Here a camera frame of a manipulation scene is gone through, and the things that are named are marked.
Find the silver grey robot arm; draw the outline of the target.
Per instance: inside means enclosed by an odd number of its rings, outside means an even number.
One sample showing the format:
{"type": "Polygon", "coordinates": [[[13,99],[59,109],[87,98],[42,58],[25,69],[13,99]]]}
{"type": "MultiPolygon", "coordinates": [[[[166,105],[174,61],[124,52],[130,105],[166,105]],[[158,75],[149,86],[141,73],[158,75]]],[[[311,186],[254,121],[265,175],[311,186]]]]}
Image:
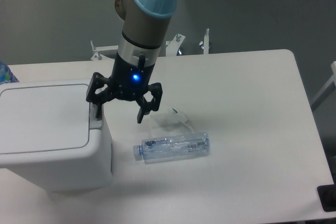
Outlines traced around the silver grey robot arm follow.
{"type": "Polygon", "coordinates": [[[176,6],[177,0],[115,0],[124,24],[112,73],[105,77],[95,72],[86,94],[96,118],[101,117],[103,105],[114,99],[135,101],[140,108],[138,123],[159,109],[162,86],[150,83],[150,78],[176,6]]]}

